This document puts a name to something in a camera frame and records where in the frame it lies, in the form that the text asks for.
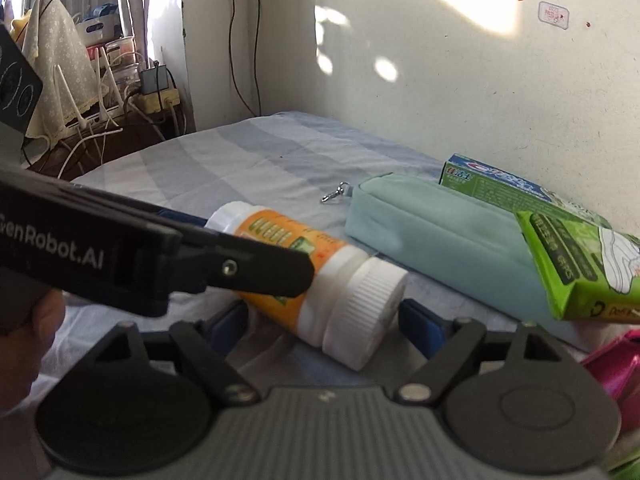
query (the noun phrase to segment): yellow object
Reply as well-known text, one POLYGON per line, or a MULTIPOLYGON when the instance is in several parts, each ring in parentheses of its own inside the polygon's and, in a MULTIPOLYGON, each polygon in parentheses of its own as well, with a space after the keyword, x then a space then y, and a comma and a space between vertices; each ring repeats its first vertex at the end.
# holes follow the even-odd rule
MULTIPOLYGON (((164 106, 164 108, 180 104, 180 94, 175 88, 161 90, 160 97, 162 98, 162 106, 164 106)), ((158 94, 156 92, 148 95, 138 94, 132 99, 134 100, 134 104, 147 115, 160 111, 160 103, 158 102, 158 94)))
MULTIPOLYGON (((234 233, 271 245, 303 251, 309 255, 316 272, 347 242, 333 238, 273 210, 262 210, 249 216, 234 233)), ((298 332, 298 317, 305 294, 297 298, 276 298, 261 294, 241 294, 250 303, 260 307, 271 319, 293 333, 298 332)))
POLYGON ((22 30, 27 25, 29 25, 30 19, 31 19, 31 9, 27 10, 27 12, 25 12, 23 17, 15 18, 11 22, 11 39, 14 40, 20 47, 22 47, 22 42, 24 41, 24 32, 22 30))

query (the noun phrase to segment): plastic container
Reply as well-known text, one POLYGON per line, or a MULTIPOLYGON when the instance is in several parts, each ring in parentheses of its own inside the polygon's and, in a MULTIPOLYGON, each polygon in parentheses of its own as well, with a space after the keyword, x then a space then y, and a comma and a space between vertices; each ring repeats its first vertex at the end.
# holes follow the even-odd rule
POLYGON ((76 25, 76 30, 84 46, 108 43, 120 34, 120 15, 108 14, 80 22, 76 25))
POLYGON ((107 59, 111 67, 130 65, 136 62, 136 43, 133 36, 111 41, 111 43, 105 45, 104 50, 107 53, 107 59))
POLYGON ((124 95, 124 91, 127 86, 134 85, 140 81, 140 74, 138 73, 138 64, 125 66, 113 71, 113 79, 116 81, 116 86, 120 95, 124 95))
POLYGON ((316 275, 306 294, 297 298, 241 296, 349 368, 360 370, 367 363, 402 300, 406 270, 276 211, 246 202, 222 206, 206 227, 307 252, 316 275))

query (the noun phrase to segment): bed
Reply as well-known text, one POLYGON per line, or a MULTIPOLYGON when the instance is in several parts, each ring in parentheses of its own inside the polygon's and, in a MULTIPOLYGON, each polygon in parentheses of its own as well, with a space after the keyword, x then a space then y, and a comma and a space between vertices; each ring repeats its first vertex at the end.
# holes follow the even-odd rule
MULTIPOLYGON (((337 121, 287 112, 169 140, 105 164, 76 182, 203 218, 232 200, 261 203, 345 237, 349 199, 320 203, 339 182, 355 184, 391 171, 437 180, 441 168, 441 162, 430 156, 337 121)), ((492 330, 515 327, 514 320, 420 274, 411 273, 406 296, 447 319, 472 316, 492 330)), ((24 455, 26 446, 38 449, 30 432, 34 407, 116 322, 128 319, 141 330, 163 330, 179 319, 207 319, 233 299, 231 292, 213 288, 198 296, 174 294, 167 316, 144 319, 69 297, 64 325, 44 359, 30 398, 9 417, 12 424, 0 425, 0 449, 6 456, 0 459, 0 473, 12 468, 8 478, 35 478, 47 469, 42 452, 36 453, 35 463, 24 455)), ((258 318, 229 361, 265 390, 272 384, 371 382, 391 388, 399 386, 424 359, 395 324, 370 363, 355 373, 258 318)))

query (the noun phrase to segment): light green pouch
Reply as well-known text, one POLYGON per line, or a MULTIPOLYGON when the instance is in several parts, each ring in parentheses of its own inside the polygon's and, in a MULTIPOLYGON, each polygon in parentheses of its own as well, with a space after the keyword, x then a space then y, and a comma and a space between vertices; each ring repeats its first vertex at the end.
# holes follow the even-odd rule
POLYGON ((517 213, 556 319, 640 323, 640 240, 605 227, 517 213))
POLYGON ((610 336, 554 320, 515 216, 414 176, 386 174, 353 189, 346 233, 418 272, 591 351, 610 336))

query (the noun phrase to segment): mint green pencil case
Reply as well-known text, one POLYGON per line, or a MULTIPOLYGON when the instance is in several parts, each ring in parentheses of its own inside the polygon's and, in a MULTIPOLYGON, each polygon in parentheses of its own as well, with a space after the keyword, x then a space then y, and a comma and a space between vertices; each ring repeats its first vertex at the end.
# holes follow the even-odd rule
POLYGON ((364 181, 353 189, 346 233, 584 351, 628 330, 553 319, 515 216, 434 182, 395 173, 364 181))

